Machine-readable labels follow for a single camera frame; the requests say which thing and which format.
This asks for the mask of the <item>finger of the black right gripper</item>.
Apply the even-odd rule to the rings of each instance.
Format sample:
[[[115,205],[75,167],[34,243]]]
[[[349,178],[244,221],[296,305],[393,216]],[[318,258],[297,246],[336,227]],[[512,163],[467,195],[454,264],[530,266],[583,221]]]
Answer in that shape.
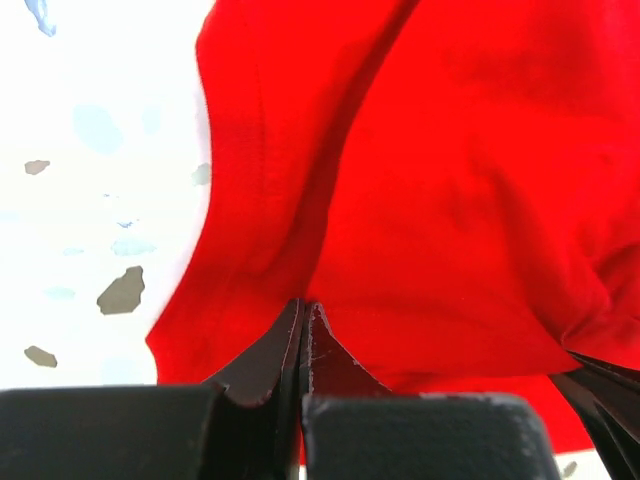
[[[579,416],[613,479],[639,479],[639,372],[572,353],[581,367],[550,380]]]

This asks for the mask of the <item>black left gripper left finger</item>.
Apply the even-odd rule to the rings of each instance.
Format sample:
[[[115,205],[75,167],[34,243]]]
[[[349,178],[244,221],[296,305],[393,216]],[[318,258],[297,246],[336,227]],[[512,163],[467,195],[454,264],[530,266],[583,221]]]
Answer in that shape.
[[[295,479],[305,306],[197,385],[1,395],[5,479]]]

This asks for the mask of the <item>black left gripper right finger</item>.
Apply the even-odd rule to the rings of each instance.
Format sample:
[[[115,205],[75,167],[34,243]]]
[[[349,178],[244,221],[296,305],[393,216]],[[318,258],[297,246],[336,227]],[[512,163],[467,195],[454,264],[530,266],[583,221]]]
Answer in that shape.
[[[398,395],[334,337],[323,307],[308,307],[300,372],[310,479],[556,479],[541,420],[505,394]]]

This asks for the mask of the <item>red t-shirt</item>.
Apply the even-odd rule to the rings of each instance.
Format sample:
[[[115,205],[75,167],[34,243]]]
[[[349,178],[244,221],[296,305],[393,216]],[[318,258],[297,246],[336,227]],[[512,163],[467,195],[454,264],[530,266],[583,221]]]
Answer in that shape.
[[[637,2],[223,0],[196,56],[211,197],[160,382],[304,297],[392,389],[515,394],[590,447],[550,377],[639,365]]]

